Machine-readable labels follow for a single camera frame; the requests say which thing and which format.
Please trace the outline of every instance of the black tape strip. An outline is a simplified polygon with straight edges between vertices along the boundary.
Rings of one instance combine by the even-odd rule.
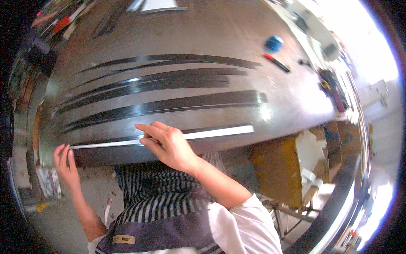
[[[267,102],[265,94],[259,93],[256,90],[214,93],[201,96],[161,100],[103,111],[65,125],[64,132],[77,130],[104,122],[116,121],[142,115],[197,109],[259,106],[260,103],[265,102]]]
[[[136,69],[142,69],[142,68],[147,68],[147,67],[156,67],[156,66],[165,66],[165,65],[172,65],[172,64],[184,64],[184,63],[204,63],[202,61],[190,61],[190,60],[170,60],[170,61],[162,61],[162,62],[156,62],[156,63],[149,63],[149,64],[144,64],[144,65],[139,65],[139,66],[135,66],[135,67],[131,67],[131,68],[127,68],[127,69],[118,69],[115,71],[110,71],[109,73],[102,75],[98,78],[94,78],[92,80],[86,81],[85,83],[81,84],[81,85],[85,85],[87,83],[105,78],[105,77],[109,77],[109,76],[113,76],[119,73],[123,73],[123,72],[129,72],[129,71],[133,71]]]
[[[122,87],[122,86],[126,86],[126,85],[136,85],[136,84],[140,84],[140,83],[144,83],[144,82],[152,82],[152,81],[162,80],[162,79],[185,80],[185,79],[190,78],[191,76],[202,76],[202,75],[209,75],[209,74],[245,76],[245,75],[247,75],[247,72],[240,71],[235,68],[199,68],[199,69],[183,69],[183,70],[171,71],[171,72],[161,72],[161,73],[150,74],[150,75],[136,77],[136,78],[130,78],[130,79],[114,82],[114,83],[111,83],[111,84],[108,84],[108,85],[105,85],[102,87],[98,87],[93,90],[76,95],[76,96],[62,102],[62,104],[72,102],[83,96],[88,96],[93,93],[98,93],[98,92],[109,90],[109,89],[116,88],[116,87]]]
[[[160,54],[160,55],[149,55],[149,56],[136,56],[123,58],[118,60],[113,60],[105,63],[98,64],[96,66],[90,67],[88,69],[82,70],[78,73],[89,71],[92,69],[97,69],[104,66],[111,66],[123,63],[136,63],[141,61],[162,61],[162,60],[192,60],[200,61],[205,63],[222,63],[227,65],[234,65],[245,67],[249,69],[255,69],[256,66],[261,66],[260,63],[251,62],[247,60],[241,60],[237,58],[224,57],[224,56],[209,56],[209,55],[197,55],[197,54]]]
[[[95,95],[86,97],[82,100],[79,100],[73,104],[65,106],[57,110],[57,114],[61,114],[63,112],[88,105],[90,103],[99,102],[102,100],[107,100],[111,98],[116,98],[128,94],[135,94],[135,93],[142,93],[147,91],[153,90],[163,90],[163,89],[176,89],[176,88],[197,88],[197,87],[228,87],[229,83],[227,82],[226,76],[220,76],[225,78],[226,80],[217,80],[217,79],[196,79],[196,80],[184,80],[184,81],[174,81],[174,82],[162,82],[159,80],[158,82],[149,82],[146,83],[146,86],[126,86],[120,87],[117,89],[109,90],[103,93],[97,93]]]
[[[132,70],[132,68],[123,69],[123,71],[119,70],[119,71],[117,71],[117,73],[126,72],[127,70]],[[190,72],[191,74],[223,74],[223,75],[246,75],[247,74],[244,71],[239,71],[239,70],[234,69],[234,68],[200,68],[200,69],[185,69],[185,70],[172,71],[172,72],[162,72],[162,73],[157,73],[157,74],[152,74],[152,75],[156,75],[156,76],[166,75],[166,74],[173,74],[173,75],[179,74],[179,75],[182,75],[182,74],[187,74],[188,72]],[[92,80],[86,81],[86,82],[84,82],[84,83],[82,83],[82,84],[80,84],[80,85],[78,85],[78,86],[76,86],[74,88],[86,85],[86,84],[88,84],[90,82],[93,82],[95,80],[99,80],[101,78],[108,77],[108,76],[111,76],[111,75],[110,74],[102,75],[102,76],[100,76],[98,78],[94,78]]]
[[[122,4],[115,6],[112,10],[109,10],[91,33],[91,38],[96,39],[101,35],[111,33],[116,27],[118,19],[123,14],[128,5],[129,1],[123,1]]]

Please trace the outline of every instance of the white strip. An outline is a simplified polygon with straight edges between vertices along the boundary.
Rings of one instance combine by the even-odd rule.
[[[146,0],[141,12],[176,7],[178,6],[175,0]]]
[[[252,125],[244,125],[238,127],[224,128],[219,130],[207,130],[195,133],[183,134],[183,138],[186,140],[189,139],[202,139],[209,137],[219,137],[219,136],[228,136],[244,133],[254,132],[254,127]],[[111,146],[121,146],[121,145],[141,145],[139,140],[127,140],[127,141],[118,141],[118,142],[109,142],[109,143],[99,143],[91,145],[74,145],[70,149],[85,149],[85,148],[99,148],[99,147],[111,147]]]

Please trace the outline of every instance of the dark apron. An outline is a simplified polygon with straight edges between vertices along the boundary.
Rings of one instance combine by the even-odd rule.
[[[195,178],[162,162],[120,165],[115,170],[124,211],[110,224],[96,253],[181,247],[204,254],[224,253],[209,226],[207,204],[213,199]]]

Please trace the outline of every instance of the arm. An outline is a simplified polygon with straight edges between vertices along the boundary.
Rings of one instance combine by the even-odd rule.
[[[79,216],[79,220],[82,224],[86,238],[89,242],[91,242],[94,239],[106,234],[107,228],[99,216],[83,198],[83,193],[80,188],[78,169],[75,165],[73,151],[69,150],[69,147],[70,145],[65,146],[65,144],[62,144],[55,149],[54,163],[57,168],[58,175],[63,179],[63,182],[71,193],[71,199]],[[67,157],[69,160],[69,166],[66,165]]]
[[[136,124],[136,128],[145,133],[140,140],[141,144],[169,167],[195,177],[216,202],[225,208],[230,209],[251,197],[246,188],[198,157],[180,130],[160,122]]]

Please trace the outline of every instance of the white sleeve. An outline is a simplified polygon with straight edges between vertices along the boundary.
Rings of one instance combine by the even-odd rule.
[[[96,251],[96,247],[99,244],[99,242],[103,239],[103,237],[105,237],[106,235],[102,235],[101,237],[98,237],[96,239],[94,239],[91,242],[87,242],[87,249],[89,250],[89,254],[95,254]]]
[[[241,241],[247,253],[282,254],[281,241],[272,216],[255,194],[229,211],[237,222]]]

